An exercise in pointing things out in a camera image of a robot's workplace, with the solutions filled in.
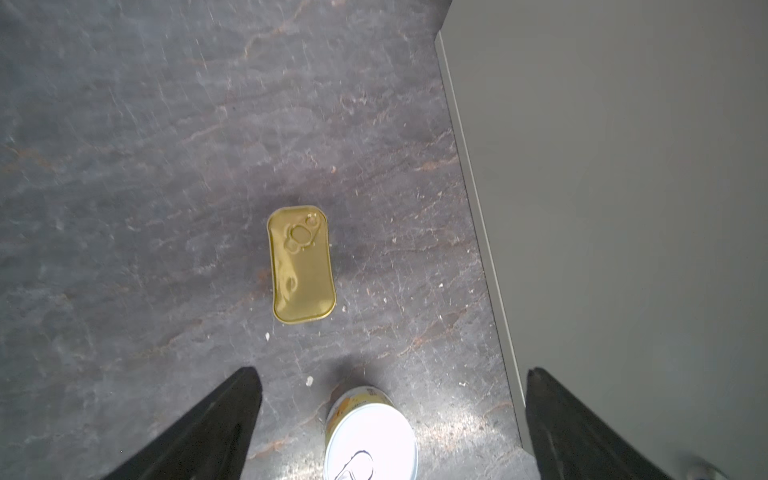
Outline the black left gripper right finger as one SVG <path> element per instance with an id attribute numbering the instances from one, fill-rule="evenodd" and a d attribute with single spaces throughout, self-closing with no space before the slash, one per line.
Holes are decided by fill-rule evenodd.
<path id="1" fill-rule="evenodd" d="M 543 479 L 666 479 L 547 370 L 528 371 L 525 415 Z"/>

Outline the gold rectangular spam tin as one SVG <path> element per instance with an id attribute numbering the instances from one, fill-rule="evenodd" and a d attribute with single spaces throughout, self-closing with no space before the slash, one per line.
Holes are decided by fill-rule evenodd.
<path id="1" fill-rule="evenodd" d="M 285 324 L 329 316 L 336 306 L 328 220 L 316 206 L 284 207 L 267 221 L 273 314 Z"/>

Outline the white lid can front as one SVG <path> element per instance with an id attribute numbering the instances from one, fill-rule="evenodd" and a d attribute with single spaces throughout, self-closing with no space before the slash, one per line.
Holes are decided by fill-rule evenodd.
<path id="1" fill-rule="evenodd" d="M 355 387 L 332 405 L 325 425 L 325 479 L 414 480 L 418 466 L 415 432 L 382 390 Z"/>

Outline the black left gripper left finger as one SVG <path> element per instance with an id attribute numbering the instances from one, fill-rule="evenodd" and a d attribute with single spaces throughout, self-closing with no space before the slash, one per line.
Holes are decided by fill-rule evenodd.
<path id="1" fill-rule="evenodd" d="M 262 403 L 257 370 L 242 367 L 108 479 L 238 479 Z"/>

